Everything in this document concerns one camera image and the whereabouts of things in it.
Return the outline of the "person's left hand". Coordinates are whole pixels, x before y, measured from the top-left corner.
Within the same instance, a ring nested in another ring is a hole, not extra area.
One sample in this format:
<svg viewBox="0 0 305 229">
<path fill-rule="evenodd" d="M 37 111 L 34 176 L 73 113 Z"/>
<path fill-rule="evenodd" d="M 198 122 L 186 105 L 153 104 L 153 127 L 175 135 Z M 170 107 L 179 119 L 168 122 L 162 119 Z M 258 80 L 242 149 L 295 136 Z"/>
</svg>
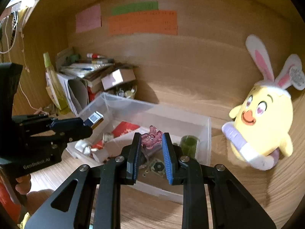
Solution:
<svg viewBox="0 0 305 229">
<path fill-rule="evenodd" d="M 25 176 L 16 179 L 17 184 L 15 186 L 16 191 L 21 195 L 26 195 L 31 190 L 31 175 L 27 174 Z"/>
</svg>

